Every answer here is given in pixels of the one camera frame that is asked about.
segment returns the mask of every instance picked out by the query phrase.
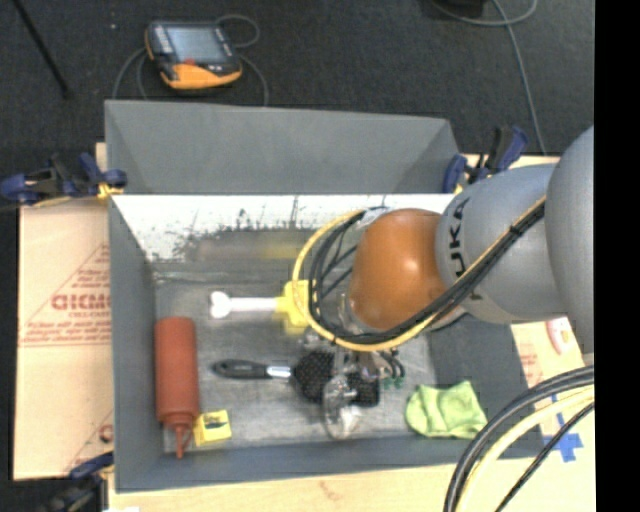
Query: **gray bin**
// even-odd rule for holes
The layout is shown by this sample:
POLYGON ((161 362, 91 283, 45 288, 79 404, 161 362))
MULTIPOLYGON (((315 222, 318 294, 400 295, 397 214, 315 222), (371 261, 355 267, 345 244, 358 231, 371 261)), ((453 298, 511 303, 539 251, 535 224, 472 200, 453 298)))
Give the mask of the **gray bin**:
MULTIPOLYGON (((362 428, 347 441, 329 440, 321 427, 318 406, 304 403, 286 383, 238 383, 209 371, 215 359, 242 357, 292 364, 301 354, 295 337, 284 334, 271 318, 216 324, 208 317, 207 296, 213 289, 245 296, 280 292, 293 259, 282 254, 265 257, 272 252, 269 248, 288 248, 293 255, 317 227, 362 206, 384 202, 444 209, 450 197, 437 194, 435 184, 455 152, 446 122, 210 105, 201 106, 199 112, 191 104, 109 102, 107 107, 109 166, 133 176, 127 193, 114 198, 109 209, 118 491, 453 463, 467 441, 428 440, 404 425, 404 404, 413 387, 418 383, 449 386, 469 379, 488 416, 526 389, 510 329, 470 317, 400 347, 401 357, 405 354, 413 366, 408 365, 405 388, 385 392, 379 406, 364 411, 368 416, 362 428), (202 162, 206 158, 198 157, 198 151, 192 162, 187 149, 191 142, 186 142, 190 139, 175 126, 175 131, 168 126, 154 128, 160 118, 170 115, 180 125, 187 117, 179 115, 183 110, 199 112, 188 123, 196 138, 206 133, 204 127, 210 126, 212 118, 228 121, 225 147, 218 146, 209 133, 209 156, 215 154, 218 163, 239 165, 235 170, 244 172, 249 181, 234 182, 205 169, 202 162), (242 120, 234 123, 238 112, 242 120), (287 123, 274 121, 283 116, 287 123), (291 123, 299 123, 297 130, 291 123), (356 146, 372 133, 380 137, 378 130, 389 143, 376 159, 355 158, 357 147, 345 141, 329 151, 337 139, 328 135, 318 140, 317 128, 334 125, 348 125, 349 140, 356 146), (312 128, 306 131, 305 126, 312 128), (254 136, 271 133, 268 148, 280 150, 258 145, 240 151, 247 133, 252 132, 254 136), (305 134, 314 138, 309 146, 316 151, 300 161, 283 150, 291 144, 294 132, 302 146, 305 134), (174 140, 176 133, 187 137, 182 144, 174 140), (142 143, 136 134, 144 139, 142 143), (395 136, 404 144, 394 144, 395 136), (437 147, 434 137, 443 139, 437 147), (407 139, 413 141, 411 149, 407 139), (177 170, 176 151, 182 161, 177 170), (437 153, 440 157, 432 159, 437 153), (323 169, 344 168, 349 162, 352 172, 323 177, 323 169), (292 176, 291 181, 276 181, 283 169, 292 176), (304 191, 287 195, 300 177, 305 178, 297 182, 304 184, 304 191), (424 190, 413 186, 411 194, 400 194, 400 185, 411 180, 425 184, 424 190), (433 188, 426 185, 429 180, 433 188), (171 439, 154 411, 153 325, 157 318, 168 315, 194 318, 201 409, 227 409, 234 433, 229 441, 190 449, 181 460, 172 453, 171 439)), ((509 455, 531 455, 540 445, 539 436, 528 436, 509 455)))

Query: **red squeeze bottle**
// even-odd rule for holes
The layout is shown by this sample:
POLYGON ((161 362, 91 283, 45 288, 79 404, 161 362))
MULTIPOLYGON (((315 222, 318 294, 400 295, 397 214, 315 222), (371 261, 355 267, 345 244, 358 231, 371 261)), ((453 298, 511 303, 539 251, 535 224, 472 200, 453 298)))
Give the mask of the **red squeeze bottle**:
POLYGON ((158 320, 154 329, 156 417, 176 433, 181 459, 200 414, 196 328, 186 317, 158 320))

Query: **clamp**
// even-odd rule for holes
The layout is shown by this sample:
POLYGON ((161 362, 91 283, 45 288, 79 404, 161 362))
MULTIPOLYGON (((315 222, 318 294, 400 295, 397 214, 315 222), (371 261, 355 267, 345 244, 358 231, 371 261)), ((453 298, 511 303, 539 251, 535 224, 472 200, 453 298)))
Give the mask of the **clamp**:
POLYGON ((527 144, 527 135, 517 126, 497 128, 487 158, 483 161, 481 156, 475 167, 468 165, 466 157, 460 154, 453 156, 444 172, 442 192, 457 193, 465 181, 471 185, 492 174, 507 170, 520 158, 527 144))
POLYGON ((127 175, 120 169, 102 171, 89 153, 82 153, 80 169, 70 171, 58 155, 49 158, 42 169, 15 174, 0 182, 0 195, 19 205, 33 206, 44 201, 68 198, 105 198, 121 193, 127 175))

